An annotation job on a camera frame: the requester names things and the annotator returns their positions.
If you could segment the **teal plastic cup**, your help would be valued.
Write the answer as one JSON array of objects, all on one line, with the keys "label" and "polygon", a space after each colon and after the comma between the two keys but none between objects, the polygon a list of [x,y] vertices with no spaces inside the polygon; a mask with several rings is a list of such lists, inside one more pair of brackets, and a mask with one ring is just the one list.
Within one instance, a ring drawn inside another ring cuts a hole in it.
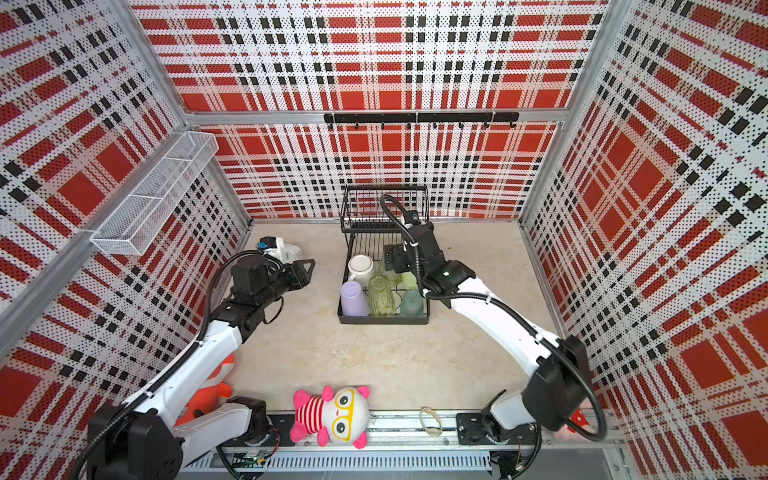
[{"label": "teal plastic cup", "polygon": [[403,294],[399,315],[405,318],[424,316],[424,300],[418,289],[410,289]]}]

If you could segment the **tall green glass cup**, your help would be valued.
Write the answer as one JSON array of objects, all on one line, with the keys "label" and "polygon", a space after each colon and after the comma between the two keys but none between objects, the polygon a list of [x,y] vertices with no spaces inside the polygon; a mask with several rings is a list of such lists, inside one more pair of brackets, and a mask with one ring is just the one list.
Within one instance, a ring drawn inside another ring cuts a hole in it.
[{"label": "tall green glass cup", "polygon": [[368,283],[368,298],[371,314],[376,317],[391,317],[396,313],[396,304],[390,280],[383,275],[373,276]]}]

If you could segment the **red and white mug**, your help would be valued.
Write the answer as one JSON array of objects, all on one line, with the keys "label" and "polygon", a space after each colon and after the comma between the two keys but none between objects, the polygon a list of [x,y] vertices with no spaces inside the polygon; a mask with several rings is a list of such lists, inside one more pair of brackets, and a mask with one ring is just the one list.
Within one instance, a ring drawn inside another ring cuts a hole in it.
[{"label": "red and white mug", "polygon": [[355,255],[347,263],[348,280],[366,288],[375,275],[375,262],[368,255]]}]

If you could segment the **black wire dish rack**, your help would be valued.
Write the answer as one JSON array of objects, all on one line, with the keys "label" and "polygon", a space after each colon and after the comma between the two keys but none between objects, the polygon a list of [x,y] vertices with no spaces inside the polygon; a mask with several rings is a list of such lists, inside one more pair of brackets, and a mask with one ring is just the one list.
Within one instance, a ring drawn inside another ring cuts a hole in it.
[{"label": "black wire dish rack", "polygon": [[403,219],[403,210],[415,213],[419,220],[429,218],[429,194],[424,185],[350,185],[344,188],[341,204],[341,231],[345,235],[346,260],[364,255],[373,263],[372,274],[389,281],[393,307],[376,314],[373,308],[366,316],[349,316],[337,308],[343,325],[426,325],[430,318],[429,302],[422,302],[421,311],[402,314],[401,303],[408,303],[407,292],[416,288],[415,279],[398,273],[391,265],[394,249],[403,257],[402,232],[396,221]]}]

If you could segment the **lilac plastic cup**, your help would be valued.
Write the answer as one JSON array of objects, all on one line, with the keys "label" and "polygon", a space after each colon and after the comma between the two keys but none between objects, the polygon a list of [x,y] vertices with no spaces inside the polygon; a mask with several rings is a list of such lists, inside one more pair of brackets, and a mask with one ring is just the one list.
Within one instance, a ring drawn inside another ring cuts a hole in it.
[{"label": "lilac plastic cup", "polygon": [[368,300],[360,283],[351,280],[340,290],[342,314],[347,317],[365,317],[370,313]]}]

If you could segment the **cream mug green handle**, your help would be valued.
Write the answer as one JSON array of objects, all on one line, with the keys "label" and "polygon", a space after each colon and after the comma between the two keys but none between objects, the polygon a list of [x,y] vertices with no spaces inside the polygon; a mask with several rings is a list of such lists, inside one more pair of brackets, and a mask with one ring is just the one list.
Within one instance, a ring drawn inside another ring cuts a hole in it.
[{"label": "cream mug green handle", "polygon": [[395,290],[405,293],[409,290],[417,290],[418,282],[416,277],[410,272],[404,272],[399,275],[399,282],[396,285]]}]

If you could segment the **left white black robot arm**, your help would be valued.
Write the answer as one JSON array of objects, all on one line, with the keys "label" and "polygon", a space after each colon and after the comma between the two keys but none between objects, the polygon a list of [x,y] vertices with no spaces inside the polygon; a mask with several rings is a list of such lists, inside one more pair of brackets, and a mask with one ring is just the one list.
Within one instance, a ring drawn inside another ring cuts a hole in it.
[{"label": "left white black robot arm", "polygon": [[315,261],[283,263],[260,250],[230,257],[230,298],[205,295],[196,337],[156,377],[118,406],[99,408],[88,421],[88,444],[70,468],[72,479],[173,479],[189,463],[253,426],[251,401],[230,402],[186,424],[182,411],[214,370],[265,321],[265,310],[286,293],[310,284]]}]

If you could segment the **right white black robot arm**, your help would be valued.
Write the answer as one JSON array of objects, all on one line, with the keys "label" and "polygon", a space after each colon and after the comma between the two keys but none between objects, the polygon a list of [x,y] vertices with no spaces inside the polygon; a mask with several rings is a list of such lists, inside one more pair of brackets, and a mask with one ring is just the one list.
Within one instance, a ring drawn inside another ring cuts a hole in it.
[{"label": "right white black robot arm", "polygon": [[476,273],[457,260],[447,260],[431,224],[390,225],[402,236],[385,247],[385,266],[408,271],[421,296],[439,301],[479,326],[503,347],[528,376],[518,392],[502,392],[484,408],[484,428],[494,440],[524,424],[552,432],[564,427],[600,442],[608,423],[589,381],[585,345],[570,335],[562,339],[526,319],[503,302]]}]

